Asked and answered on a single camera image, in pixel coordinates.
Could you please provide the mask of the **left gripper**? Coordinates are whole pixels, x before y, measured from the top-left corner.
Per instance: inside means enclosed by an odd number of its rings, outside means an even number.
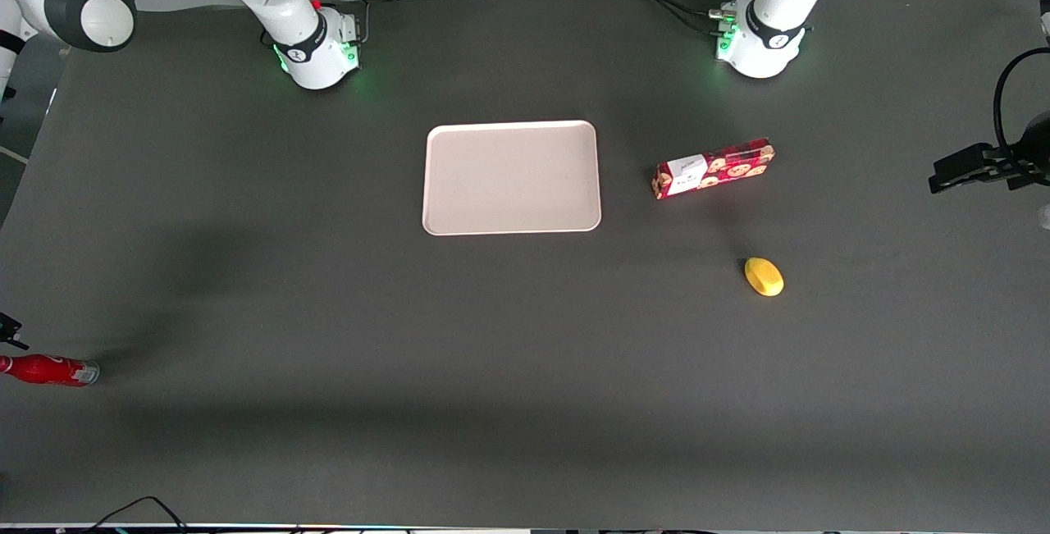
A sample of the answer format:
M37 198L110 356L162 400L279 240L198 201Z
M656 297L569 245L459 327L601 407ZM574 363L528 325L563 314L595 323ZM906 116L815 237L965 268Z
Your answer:
M1043 181L1049 179L1049 112L1034 118L1020 138L1020 163ZM931 194L964 184L1009 181L1020 178L1021 171L1007 161L1000 148L989 143L975 143L957 150L952 155L934 161L934 174L929 178Z

